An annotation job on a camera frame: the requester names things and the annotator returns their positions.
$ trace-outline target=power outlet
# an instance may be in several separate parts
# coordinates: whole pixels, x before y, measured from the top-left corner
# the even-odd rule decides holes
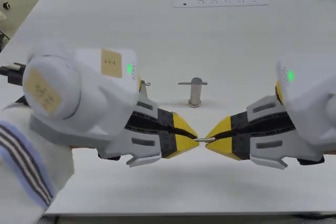
[[[267,0],[176,0],[174,8],[269,5]]]

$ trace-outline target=metal peg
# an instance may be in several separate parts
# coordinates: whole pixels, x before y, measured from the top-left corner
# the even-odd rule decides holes
[[[214,137],[210,137],[210,138],[199,137],[199,138],[196,138],[195,141],[199,142],[199,143],[211,143],[213,141],[216,141],[216,138],[214,138]]]
[[[145,81],[141,80],[140,93],[143,94],[147,98],[148,98],[148,96],[147,96],[146,86],[150,86],[150,85],[151,85],[150,82],[145,82]]]
[[[202,85],[208,85],[201,78],[195,77],[191,82],[179,82],[178,85],[191,85],[189,105],[193,108],[198,108],[201,105],[201,90]]]

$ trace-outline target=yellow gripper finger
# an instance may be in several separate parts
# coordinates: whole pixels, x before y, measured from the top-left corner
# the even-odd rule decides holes
[[[173,112],[173,122],[174,128],[181,131],[181,135],[175,134],[176,150],[166,158],[177,156],[199,146],[199,143],[193,140],[194,138],[197,138],[196,132],[175,112]]]
[[[234,148],[233,138],[230,136],[231,130],[231,116],[228,116],[221,120],[206,136],[206,138],[217,138],[222,135],[223,138],[218,138],[217,140],[206,144],[205,147],[210,151],[222,154],[235,160],[245,159],[242,158]]]

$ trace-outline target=label sticker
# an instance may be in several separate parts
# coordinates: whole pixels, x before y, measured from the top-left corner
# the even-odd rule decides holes
[[[60,95],[34,68],[29,70],[25,88],[49,115],[53,114],[62,102]]]
[[[121,54],[111,50],[101,50],[101,73],[104,76],[122,78]]]

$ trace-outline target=white tabletop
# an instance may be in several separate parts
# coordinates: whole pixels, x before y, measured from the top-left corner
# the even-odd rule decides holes
[[[269,0],[269,6],[172,8],[173,0],[40,0],[0,55],[25,62],[43,37],[72,46],[132,48],[150,99],[206,135],[222,118],[274,94],[284,54],[335,52],[334,0]],[[187,105],[201,77],[202,106]],[[0,106],[22,94],[0,78]],[[237,162],[200,146],[155,164],[128,168],[75,150],[76,174],[50,214],[212,214],[336,210],[336,157],[316,166],[286,159],[286,170]]]

